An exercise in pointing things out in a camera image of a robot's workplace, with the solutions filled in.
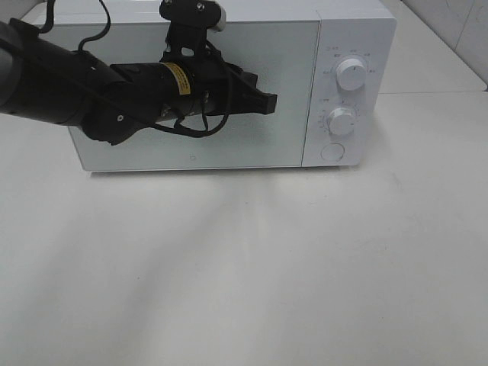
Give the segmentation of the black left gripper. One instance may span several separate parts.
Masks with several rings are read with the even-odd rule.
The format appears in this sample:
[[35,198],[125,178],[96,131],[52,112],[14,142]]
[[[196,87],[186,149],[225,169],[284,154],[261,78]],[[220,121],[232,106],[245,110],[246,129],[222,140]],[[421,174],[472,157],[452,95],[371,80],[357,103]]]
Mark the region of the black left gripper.
[[273,114],[277,95],[257,89],[258,76],[207,57],[207,27],[172,21],[166,34],[162,63],[114,64],[123,77],[110,90],[113,122],[182,122],[191,114]]

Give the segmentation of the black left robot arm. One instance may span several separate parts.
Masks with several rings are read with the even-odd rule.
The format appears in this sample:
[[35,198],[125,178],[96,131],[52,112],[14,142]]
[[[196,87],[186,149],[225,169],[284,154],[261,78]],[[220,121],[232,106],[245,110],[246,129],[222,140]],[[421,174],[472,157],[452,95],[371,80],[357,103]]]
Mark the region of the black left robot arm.
[[108,65],[44,40],[38,27],[18,19],[1,25],[1,112],[75,127],[112,146],[144,129],[191,138],[220,130],[186,127],[193,115],[225,124],[233,114],[272,114],[278,97],[257,81],[210,44],[195,56]]

